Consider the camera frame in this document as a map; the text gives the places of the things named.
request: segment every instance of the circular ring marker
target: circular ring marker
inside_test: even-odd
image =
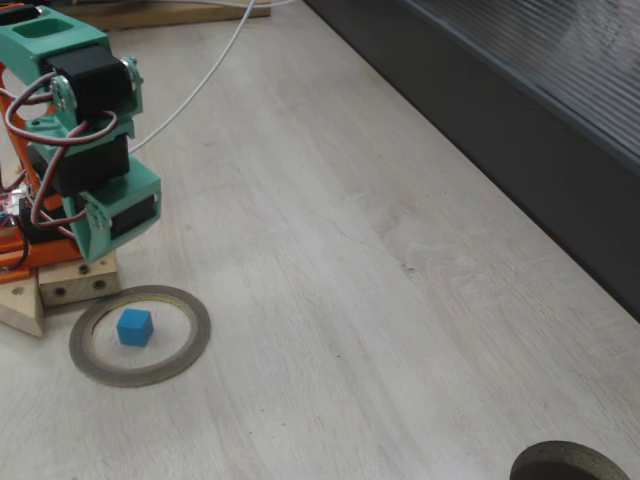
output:
[[[127,369],[102,362],[92,347],[96,325],[112,310],[141,301],[165,302],[178,307],[191,325],[186,343],[175,354],[146,367]],[[163,382],[185,371],[205,351],[210,337],[211,320],[200,300],[177,288],[146,285],[128,288],[98,300],[89,307],[71,330],[69,350],[76,367],[94,380],[115,387],[143,387]]]

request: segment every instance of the floor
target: floor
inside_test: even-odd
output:
[[[113,35],[140,137],[233,28]],[[164,214],[122,280],[202,299],[209,348],[116,389],[71,362],[77,307],[0,326],[0,478],[507,480],[545,440],[640,471],[640,326],[304,4],[140,153]]]

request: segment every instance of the dark baseboard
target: dark baseboard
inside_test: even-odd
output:
[[[398,0],[306,0],[640,320],[638,158]]]

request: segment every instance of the blue cube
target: blue cube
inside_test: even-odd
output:
[[[146,347],[153,333],[151,312],[127,308],[118,320],[118,337],[123,345]]]

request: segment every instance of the wooden base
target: wooden base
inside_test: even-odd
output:
[[[38,284],[46,307],[112,295],[121,289],[116,254],[90,264],[76,260],[41,267]]]
[[[248,3],[247,0],[231,0],[231,2],[240,5]],[[258,0],[257,3],[266,4],[269,3],[269,0]],[[243,8],[183,2],[80,3],[57,7],[57,10],[101,30],[235,20],[244,15]],[[270,8],[259,8],[251,12],[251,17],[267,17],[269,15],[271,15]]]
[[[0,285],[0,322],[29,335],[44,336],[42,302],[34,273],[26,280]]]

